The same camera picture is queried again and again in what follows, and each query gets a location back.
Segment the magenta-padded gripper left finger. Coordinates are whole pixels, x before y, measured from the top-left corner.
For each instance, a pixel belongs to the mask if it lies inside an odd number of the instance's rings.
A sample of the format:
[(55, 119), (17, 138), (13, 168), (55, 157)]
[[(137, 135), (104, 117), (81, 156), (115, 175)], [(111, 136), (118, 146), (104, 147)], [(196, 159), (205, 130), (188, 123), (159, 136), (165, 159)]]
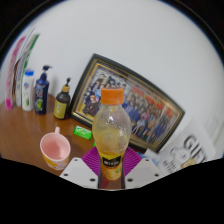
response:
[(100, 175), (100, 157), (96, 148), (82, 158), (74, 157), (60, 177), (84, 188), (97, 189)]

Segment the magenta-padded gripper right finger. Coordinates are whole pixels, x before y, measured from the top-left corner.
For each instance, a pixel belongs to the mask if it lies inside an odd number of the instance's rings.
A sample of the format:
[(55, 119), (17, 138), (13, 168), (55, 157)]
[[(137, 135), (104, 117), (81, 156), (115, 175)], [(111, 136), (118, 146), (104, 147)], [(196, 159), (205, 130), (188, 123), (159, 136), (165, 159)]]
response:
[(142, 158), (128, 147), (123, 156), (121, 187), (134, 189), (162, 178), (163, 175), (150, 158)]

